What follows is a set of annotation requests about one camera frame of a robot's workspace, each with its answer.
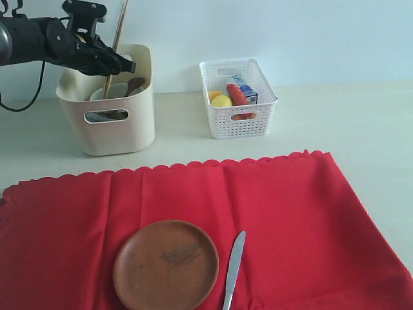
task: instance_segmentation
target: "white plastic basket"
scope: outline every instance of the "white plastic basket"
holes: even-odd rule
[[[204,61],[199,64],[199,68],[208,122],[215,139],[262,136],[269,131],[278,98],[255,59]],[[258,93],[258,104],[225,108],[210,104],[208,92],[221,90],[225,93],[227,77],[232,74],[241,74],[245,83]],[[239,121],[232,119],[232,116],[245,113],[255,113],[256,117]]]
[[[67,69],[56,89],[65,114],[84,152],[93,156],[137,152],[155,139],[154,95],[150,49],[143,45],[122,45],[119,54],[129,55],[136,72],[123,72],[113,77],[112,84],[127,83],[133,77],[146,79],[144,91],[127,98],[90,101],[90,96],[105,84],[102,76],[86,76]],[[123,120],[93,123],[88,113],[125,110]]]

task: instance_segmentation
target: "black robotic arm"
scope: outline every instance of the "black robotic arm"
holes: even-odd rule
[[[96,24],[105,21],[104,5],[66,0],[62,7],[68,17],[29,19],[17,13],[23,0],[17,0],[18,7],[12,17],[4,16],[8,10],[7,0],[1,2],[5,11],[0,12],[0,67],[42,61],[42,76],[45,63],[72,68],[89,76],[135,72],[136,63],[115,53],[96,34]],[[67,27],[62,23],[64,19],[68,20]]]

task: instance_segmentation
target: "white table surface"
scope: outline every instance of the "white table surface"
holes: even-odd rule
[[[0,193],[21,180],[193,160],[331,152],[379,230],[413,271],[413,82],[277,88],[269,134],[216,140],[201,93],[155,96],[156,140],[134,154],[84,154],[58,100],[0,110]]]

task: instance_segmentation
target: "small box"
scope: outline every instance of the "small box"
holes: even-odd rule
[[[241,89],[247,101],[251,105],[256,105],[258,102],[258,94],[252,90],[250,85],[247,85],[239,74],[233,74],[227,77],[227,84],[235,84]]]

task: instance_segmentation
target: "wooden plate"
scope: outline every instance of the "wooden plate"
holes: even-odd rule
[[[130,310],[191,310],[202,304],[218,276],[214,243],[182,221],[150,224],[124,244],[114,266],[114,285]]]

